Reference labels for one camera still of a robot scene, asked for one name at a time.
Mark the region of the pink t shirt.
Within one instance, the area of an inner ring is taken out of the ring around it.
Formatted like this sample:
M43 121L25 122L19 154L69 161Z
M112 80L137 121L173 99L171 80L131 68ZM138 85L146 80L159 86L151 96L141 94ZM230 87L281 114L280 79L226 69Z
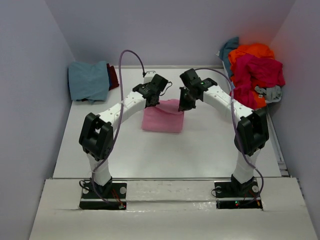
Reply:
M156 106L143 111L141 129L159 133L181 133L184 125L184 112L179 111L178 99L160 100Z

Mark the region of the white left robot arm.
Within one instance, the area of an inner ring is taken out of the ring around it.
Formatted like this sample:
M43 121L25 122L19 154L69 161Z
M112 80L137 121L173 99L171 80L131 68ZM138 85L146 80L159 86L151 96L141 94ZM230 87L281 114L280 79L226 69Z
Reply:
M147 72L143 83L136 85L121 101L107 110L85 116L79 144L91 169L91 184L86 189L104 200L112 189L108 157L115 146L121 124L148 107L155 107L170 81L154 71Z

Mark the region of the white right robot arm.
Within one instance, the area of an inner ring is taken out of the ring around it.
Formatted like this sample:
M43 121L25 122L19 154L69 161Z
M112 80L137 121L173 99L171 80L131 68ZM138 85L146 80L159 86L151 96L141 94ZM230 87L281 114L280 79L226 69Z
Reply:
M256 162L269 140L266 111L243 105L235 100L232 92L226 93L213 79L201 79L193 68L179 77L183 82L178 107L180 112L194 109L196 101L201 101L224 113L232 121L238 156L230 182L220 188L219 195L243 197L254 186L254 173L259 172Z

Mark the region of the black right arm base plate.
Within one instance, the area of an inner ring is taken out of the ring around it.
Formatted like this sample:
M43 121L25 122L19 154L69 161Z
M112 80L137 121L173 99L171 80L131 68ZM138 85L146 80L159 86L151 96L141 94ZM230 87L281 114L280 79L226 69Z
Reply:
M249 187L240 192L232 188L231 181L218 181L214 183L211 195L216 198L216 207L218 210L235 209L263 209L260 197L257 197L259 186L254 180Z

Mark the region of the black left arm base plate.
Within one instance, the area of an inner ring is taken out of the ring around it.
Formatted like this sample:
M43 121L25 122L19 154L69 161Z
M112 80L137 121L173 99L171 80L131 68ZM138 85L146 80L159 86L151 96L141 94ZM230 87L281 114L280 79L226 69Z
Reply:
M109 189L104 192L99 191L99 195L92 187L90 180L80 180L79 185L82 188L79 208L82 210L108 210L108 211L124 211L127 209L127 183L126 182L113 182Z

